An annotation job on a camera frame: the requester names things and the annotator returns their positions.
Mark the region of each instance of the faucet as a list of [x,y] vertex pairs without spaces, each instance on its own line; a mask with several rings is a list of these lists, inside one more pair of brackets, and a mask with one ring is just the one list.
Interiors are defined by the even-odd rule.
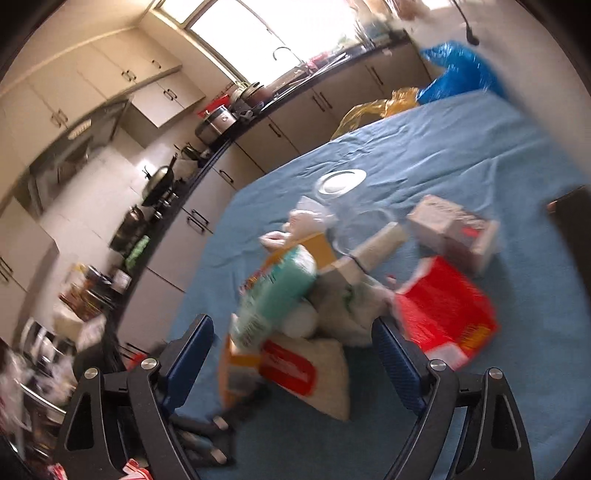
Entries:
[[304,62],[304,60],[302,60],[301,58],[299,58],[295,53],[293,53],[292,49],[287,47],[286,45],[282,45],[281,47],[277,47],[275,50],[273,50],[273,60],[277,61],[277,56],[275,55],[277,50],[281,50],[282,48],[289,50],[289,52],[291,52],[291,54],[297,59],[297,61],[300,62],[300,64],[298,65],[298,67],[303,67],[303,69],[306,71],[306,73],[308,75],[311,74],[310,68],[308,67],[308,64],[306,62]]

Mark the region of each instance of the blue tablecloth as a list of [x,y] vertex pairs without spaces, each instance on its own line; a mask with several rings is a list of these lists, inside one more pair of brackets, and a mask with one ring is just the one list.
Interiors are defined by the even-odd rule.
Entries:
[[[523,417],[538,480],[550,479],[591,417],[591,318],[573,261],[546,204],[587,179],[549,137],[504,100],[472,92],[381,120],[293,160],[238,192],[208,242],[170,332],[199,313],[228,330],[238,286],[265,258],[258,237],[276,230],[301,195],[331,171],[368,174],[358,208],[399,221],[426,193],[501,222],[500,253],[476,284],[496,308],[500,331],[466,367],[503,369]],[[373,275],[407,279],[427,253],[407,242]],[[211,350],[179,413],[219,408]],[[240,480],[381,480],[415,422],[372,349],[347,349],[351,420],[328,418],[277,388],[238,433],[238,466],[199,472]],[[462,417],[454,417],[434,478],[443,479]]]

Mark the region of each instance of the red bag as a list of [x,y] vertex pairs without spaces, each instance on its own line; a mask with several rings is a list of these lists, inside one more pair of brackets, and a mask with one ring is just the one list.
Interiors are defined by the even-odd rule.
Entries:
[[443,257],[421,260],[395,299],[406,337],[453,369],[472,359],[498,328],[488,298]]

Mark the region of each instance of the yellow plastic bag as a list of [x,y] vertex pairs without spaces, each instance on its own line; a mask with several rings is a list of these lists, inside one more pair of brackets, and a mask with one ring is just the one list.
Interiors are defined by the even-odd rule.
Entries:
[[364,103],[363,105],[354,106],[347,115],[343,117],[336,132],[331,137],[331,140],[340,137],[341,135],[357,130],[363,120],[364,115],[373,115],[375,117],[372,121],[366,121],[363,124],[375,122],[381,118],[395,115],[396,113],[404,112],[418,106],[417,103],[418,88],[405,87],[392,92],[390,100],[375,100],[373,102]]

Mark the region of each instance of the metal bolt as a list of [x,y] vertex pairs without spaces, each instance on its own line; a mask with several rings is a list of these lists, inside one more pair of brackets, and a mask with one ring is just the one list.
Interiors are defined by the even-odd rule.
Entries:
[[96,368],[89,368],[86,372],[84,372],[84,378],[90,380],[91,378],[96,377],[99,374],[99,371]]
[[488,374],[491,376],[491,378],[494,378],[495,380],[500,380],[501,378],[503,378],[503,372],[498,368],[491,368],[488,371]]
[[158,365],[158,361],[155,358],[146,358],[142,361],[144,370],[152,370],[156,365]]
[[443,372],[447,365],[443,360],[431,360],[429,362],[429,365],[431,365],[431,368],[434,369],[436,372]]
[[219,448],[212,449],[210,453],[212,454],[212,457],[216,459],[216,462],[220,465],[223,465],[228,461],[228,457],[226,457]]

